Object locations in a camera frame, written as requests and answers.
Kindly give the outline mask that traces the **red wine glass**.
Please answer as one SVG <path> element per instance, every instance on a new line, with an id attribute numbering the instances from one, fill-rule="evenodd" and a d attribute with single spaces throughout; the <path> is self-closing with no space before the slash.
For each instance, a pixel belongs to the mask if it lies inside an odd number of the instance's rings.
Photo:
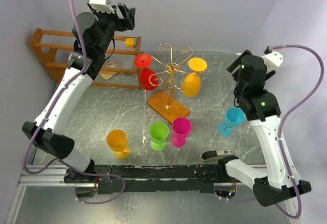
<path id="1" fill-rule="evenodd" d="M 134 65 L 137 68 L 142 69 L 140 74 L 141 79 L 141 85 L 144 90 L 154 90 L 156 88 L 155 85 L 151 84 L 149 81 L 149 78 L 152 74 L 155 74 L 155 72 L 149 68 L 149 66 L 152 63 L 152 57 L 149 54 L 139 54 L 134 59 Z"/>

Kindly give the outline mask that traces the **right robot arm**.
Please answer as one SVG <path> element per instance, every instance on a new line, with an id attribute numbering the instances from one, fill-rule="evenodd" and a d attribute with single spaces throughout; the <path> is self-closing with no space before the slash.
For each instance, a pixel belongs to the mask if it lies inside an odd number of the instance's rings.
<path id="1" fill-rule="evenodd" d="M 281 110 L 265 82 L 283 62 L 283 55 L 270 52 L 259 57 L 244 50 L 227 68 L 236 81 L 235 102 L 253 127 L 264 155 L 266 172 L 243 163 L 236 156 L 218 161 L 217 177 L 222 182 L 235 178 L 250 189 L 264 207 L 308 193 L 311 184 L 301 178 L 292 162 L 281 125 Z"/>

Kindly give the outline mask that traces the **pink wine glass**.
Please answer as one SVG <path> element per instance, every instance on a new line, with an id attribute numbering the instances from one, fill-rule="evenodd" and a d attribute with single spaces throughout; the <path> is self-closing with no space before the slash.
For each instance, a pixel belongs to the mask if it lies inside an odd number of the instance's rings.
<path id="1" fill-rule="evenodd" d="M 175 147 L 182 147 L 186 143 L 186 138 L 192 130 L 192 123 L 186 117 L 176 118 L 172 123 L 171 143 Z"/>

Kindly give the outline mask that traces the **blue wine glass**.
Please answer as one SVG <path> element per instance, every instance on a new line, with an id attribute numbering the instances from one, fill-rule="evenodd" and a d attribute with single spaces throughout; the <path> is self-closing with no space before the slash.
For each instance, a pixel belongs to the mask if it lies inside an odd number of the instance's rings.
<path id="1" fill-rule="evenodd" d="M 232 130 L 238 127 L 245 119 L 245 113 L 237 107 L 227 109 L 223 122 L 218 125 L 217 131 L 221 136 L 228 137 Z"/>

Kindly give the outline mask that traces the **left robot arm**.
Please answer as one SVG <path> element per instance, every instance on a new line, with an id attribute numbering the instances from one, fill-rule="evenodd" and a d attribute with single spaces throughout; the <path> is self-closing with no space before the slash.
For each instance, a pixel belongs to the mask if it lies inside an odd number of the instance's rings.
<path id="1" fill-rule="evenodd" d="M 61 83 L 42 113 L 33 122 L 27 121 L 22 126 L 30 146 L 73 168 L 84 183 L 95 178 L 95 163 L 81 153 L 74 140 L 63 131 L 81 95 L 104 65 L 115 32 L 133 30 L 136 13 L 135 8 L 127 8 L 122 3 L 113 6 L 113 12 L 89 8 L 89 12 L 74 16 L 74 52 L 69 57 Z"/>

